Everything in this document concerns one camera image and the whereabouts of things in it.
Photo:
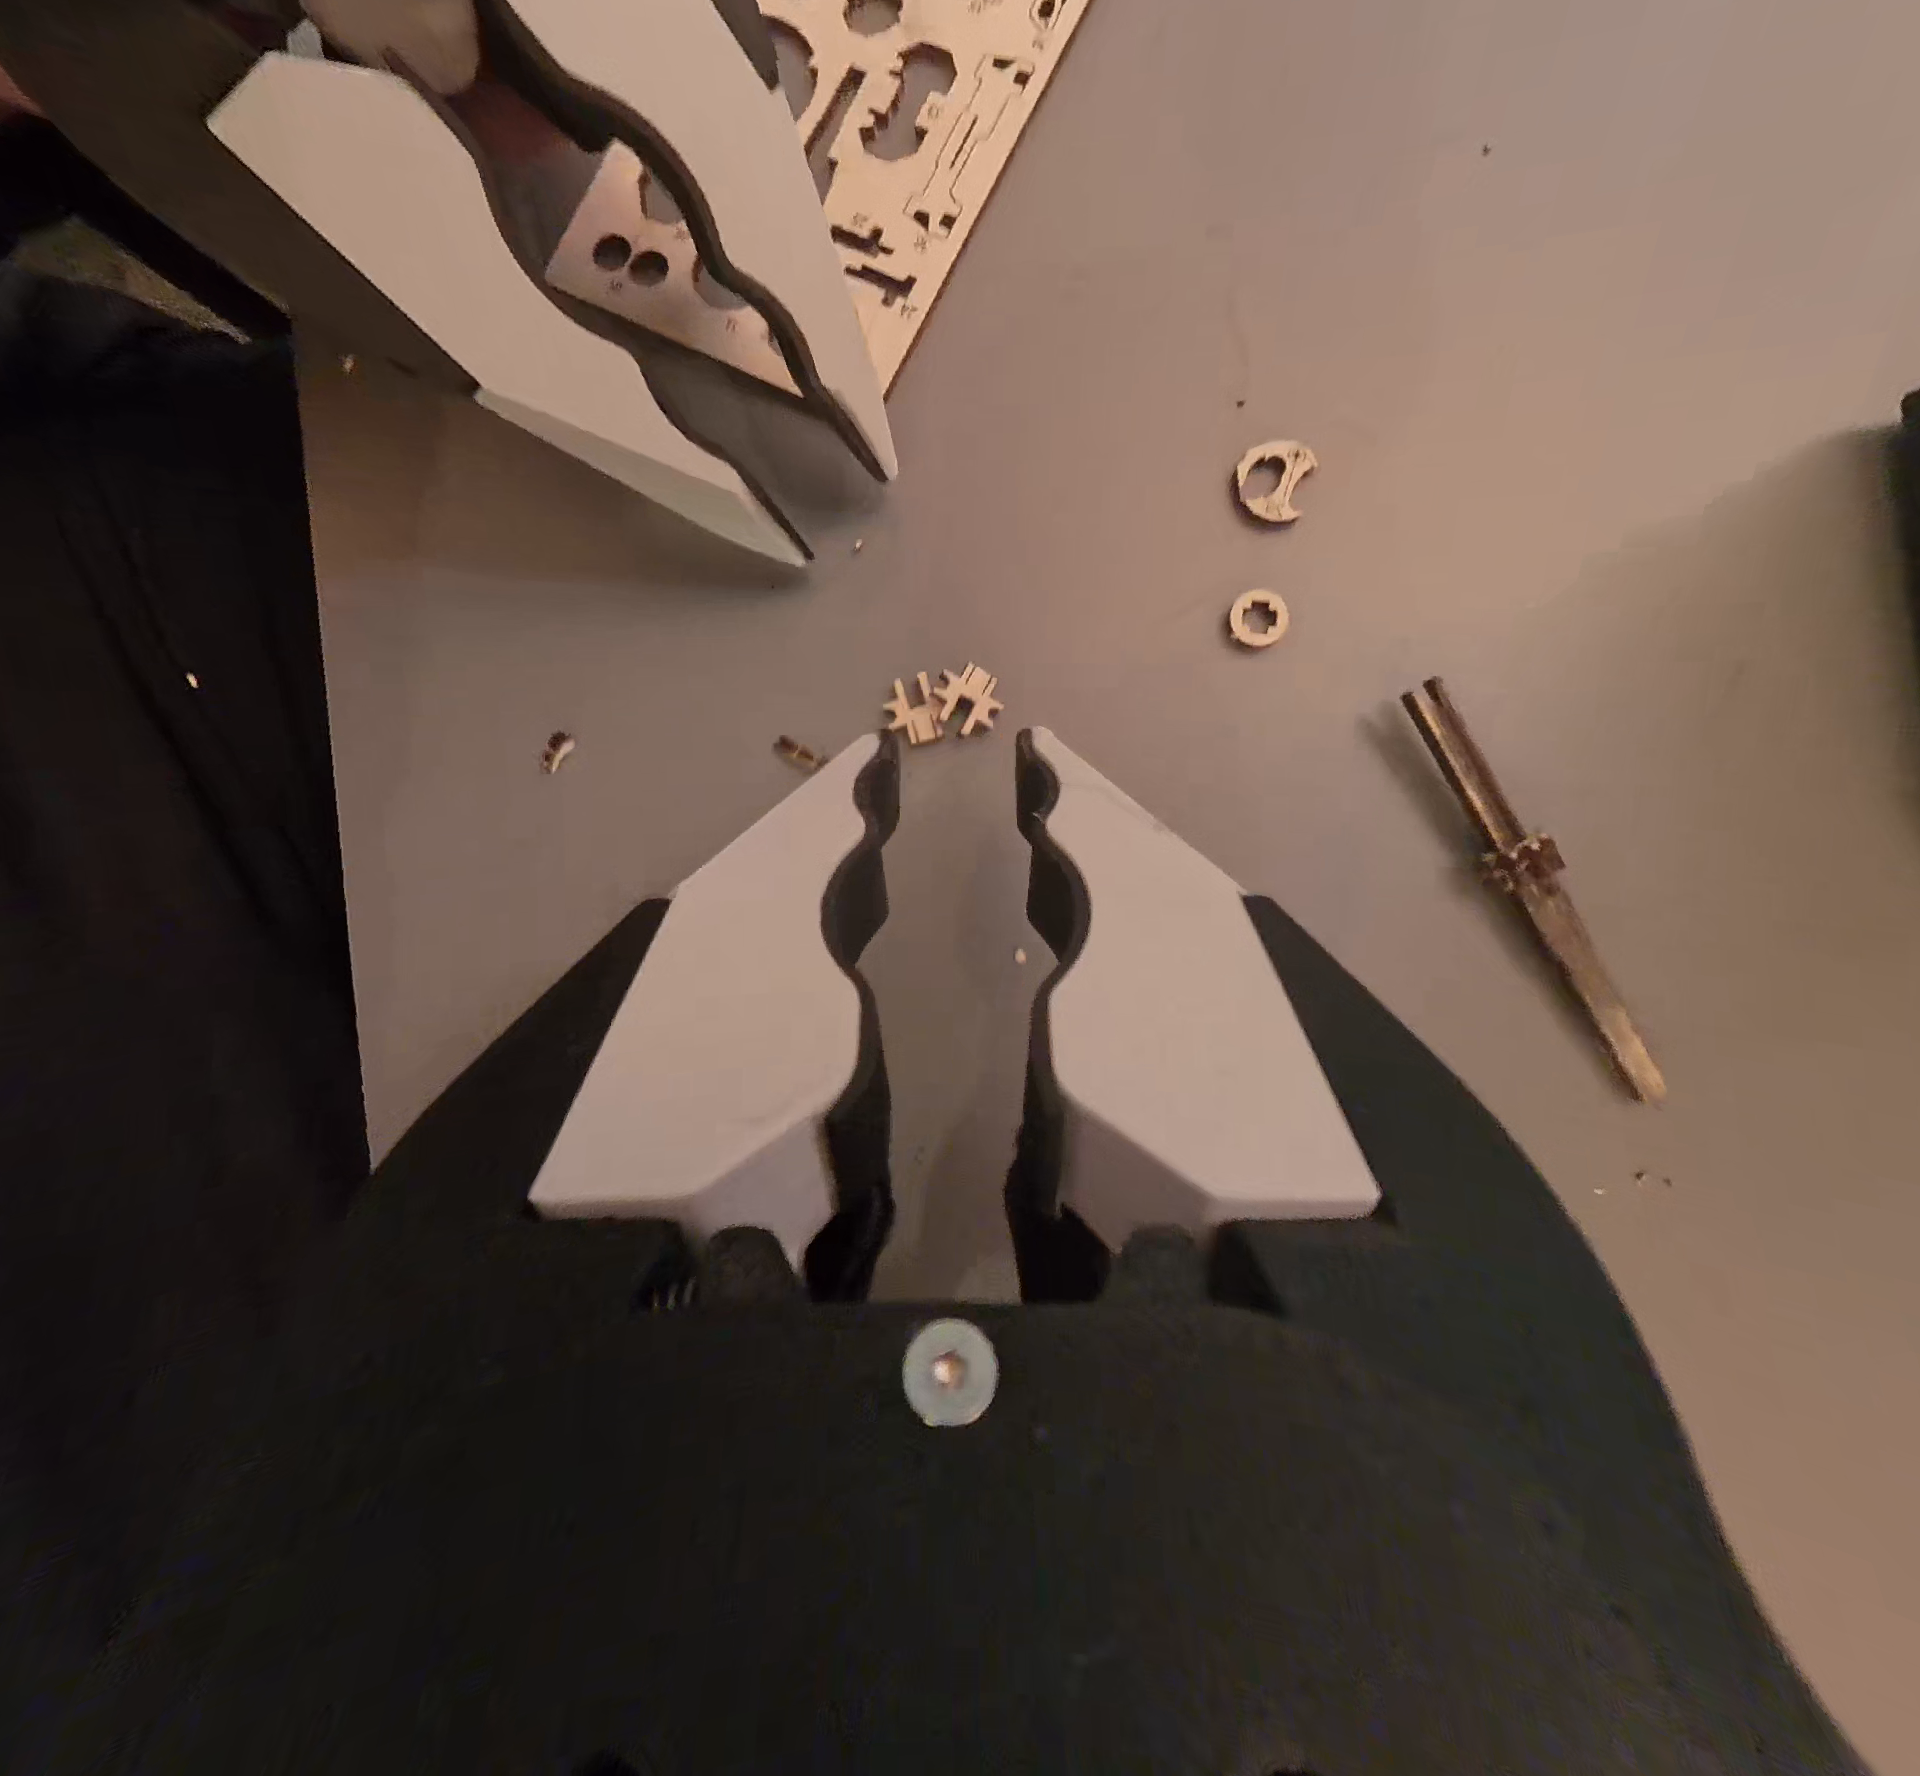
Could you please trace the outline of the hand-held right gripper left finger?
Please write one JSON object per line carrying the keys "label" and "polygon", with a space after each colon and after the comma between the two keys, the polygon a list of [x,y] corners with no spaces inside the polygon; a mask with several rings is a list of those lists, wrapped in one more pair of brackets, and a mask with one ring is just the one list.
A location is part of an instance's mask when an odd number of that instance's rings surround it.
{"label": "hand-held right gripper left finger", "polygon": [[812,1299],[861,1301],[889,1247],[890,1086],[861,952],[889,922],[899,747],[864,732],[707,856],[562,1117],[541,1217],[769,1233]]}

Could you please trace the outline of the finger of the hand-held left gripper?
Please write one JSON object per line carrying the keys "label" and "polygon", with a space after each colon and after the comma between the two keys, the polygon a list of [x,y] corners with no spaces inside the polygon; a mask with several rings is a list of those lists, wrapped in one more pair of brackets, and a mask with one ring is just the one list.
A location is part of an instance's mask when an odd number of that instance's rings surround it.
{"label": "finger of the hand-held left gripper", "polygon": [[474,380],[475,404],[743,552],[809,563],[785,515],[670,424],[641,358],[530,273],[480,164],[412,74],[261,52],[207,134]]}
{"label": "finger of the hand-held left gripper", "polygon": [[750,52],[717,0],[502,0],[530,37],[558,125],[632,146],[674,192],[707,273],[772,331],[809,410],[876,477],[894,441],[824,208],[769,44]]}

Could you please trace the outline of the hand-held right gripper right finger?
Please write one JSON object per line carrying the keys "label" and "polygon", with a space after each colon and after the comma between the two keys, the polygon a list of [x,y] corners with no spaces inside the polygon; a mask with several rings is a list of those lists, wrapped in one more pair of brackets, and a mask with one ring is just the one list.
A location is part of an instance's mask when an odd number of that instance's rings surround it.
{"label": "hand-held right gripper right finger", "polygon": [[1014,812],[1056,957],[1007,1171],[1020,1299],[1093,1299],[1136,1233],[1374,1217],[1250,893],[1050,729],[1014,740]]}

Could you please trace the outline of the wooden crescent part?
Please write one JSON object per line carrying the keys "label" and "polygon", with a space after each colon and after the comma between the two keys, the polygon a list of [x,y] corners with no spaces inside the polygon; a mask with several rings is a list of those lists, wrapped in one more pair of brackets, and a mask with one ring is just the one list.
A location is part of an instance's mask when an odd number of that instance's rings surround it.
{"label": "wooden crescent part", "polygon": [[1302,515],[1302,487],[1314,473],[1305,441],[1259,441],[1238,461],[1232,491],[1242,513],[1264,527],[1293,527]]}

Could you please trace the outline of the person's black clothing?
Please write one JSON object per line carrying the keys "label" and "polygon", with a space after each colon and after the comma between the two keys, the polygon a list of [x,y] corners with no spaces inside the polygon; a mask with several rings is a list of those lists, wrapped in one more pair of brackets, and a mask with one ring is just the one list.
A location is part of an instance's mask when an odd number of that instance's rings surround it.
{"label": "person's black clothing", "polygon": [[4,263],[4,1772],[371,1171],[286,345]]}

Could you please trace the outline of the long wooden frame strip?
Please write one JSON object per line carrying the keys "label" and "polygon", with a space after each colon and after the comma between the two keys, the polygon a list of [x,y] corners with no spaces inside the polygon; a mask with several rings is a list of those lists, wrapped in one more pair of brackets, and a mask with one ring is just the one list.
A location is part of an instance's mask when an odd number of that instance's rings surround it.
{"label": "long wooden frame strip", "polygon": [[1488,762],[1479,736],[1470,732],[1460,706],[1437,674],[1403,690],[1399,700],[1452,801],[1460,804],[1466,820],[1476,827],[1479,875],[1522,912],[1533,941],[1597,1035],[1624,1092],[1644,1105],[1666,1105],[1666,1070],[1656,1063],[1612,969],[1597,952],[1583,912],[1570,900],[1565,856],[1560,838],[1522,827],[1496,768]]}

